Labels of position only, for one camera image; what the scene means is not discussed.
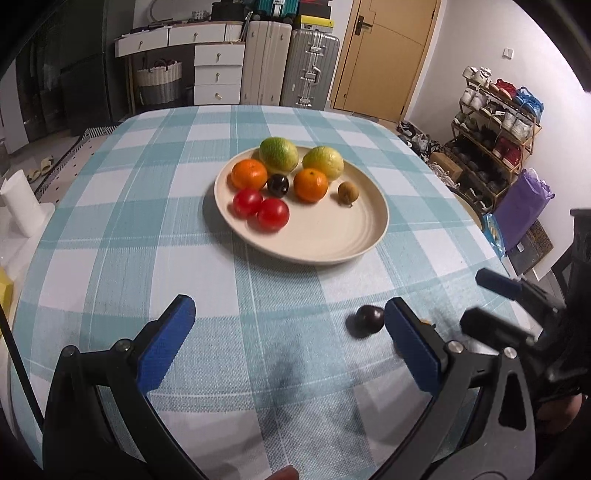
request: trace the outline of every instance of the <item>door handle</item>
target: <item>door handle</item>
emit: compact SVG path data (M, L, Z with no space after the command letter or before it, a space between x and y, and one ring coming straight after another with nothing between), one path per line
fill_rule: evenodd
M365 17L363 17L362 15L360 15L357 19L357 26L355 27L355 35L361 35L361 29L362 28L372 28L373 25L366 23L365 21Z

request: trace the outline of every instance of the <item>lemon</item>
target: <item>lemon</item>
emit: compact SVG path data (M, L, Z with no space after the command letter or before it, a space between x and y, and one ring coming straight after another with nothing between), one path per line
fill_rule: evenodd
M304 168L320 170L329 181L338 179L345 169L343 157L330 147L313 148L304 157L302 165Z
M281 137L271 137L263 140L259 147L259 157L271 174L288 174L300 162L296 146Z

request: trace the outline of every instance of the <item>slipper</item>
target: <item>slipper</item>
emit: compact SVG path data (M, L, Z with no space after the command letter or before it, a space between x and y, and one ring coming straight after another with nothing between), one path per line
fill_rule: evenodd
M27 180L29 181L29 183L33 183L40 176L41 170L29 170L29 173L27 173Z
M47 175L53 166L53 156L41 160L41 175Z

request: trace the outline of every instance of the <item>white suitcase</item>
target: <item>white suitcase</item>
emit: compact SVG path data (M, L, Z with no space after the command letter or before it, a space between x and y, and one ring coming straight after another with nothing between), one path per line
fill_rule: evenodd
M241 104L279 105L290 38L290 25L250 22L242 72Z

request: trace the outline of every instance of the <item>screw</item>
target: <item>screw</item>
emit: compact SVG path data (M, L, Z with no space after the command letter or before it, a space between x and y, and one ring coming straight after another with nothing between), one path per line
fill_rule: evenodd
M515 351L515 349L513 347L508 346L507 348L505 348L503 350L503 353L505 354L505 356L507 358L511 358L512 360L514 358L517 358L517 352Z
M126 352L131 348L131 340L123 339L123 340L119 340L119 342L117 342L115 344L115 350L117 350L118 352Z
M61 351L61 355L67 358L69 356L74 355L75 351L76 351L75 346L68 345L68 346L65 346L64 349Z
M447 348L451 353L462 353L464 351L464 346L455 340L449 342Z

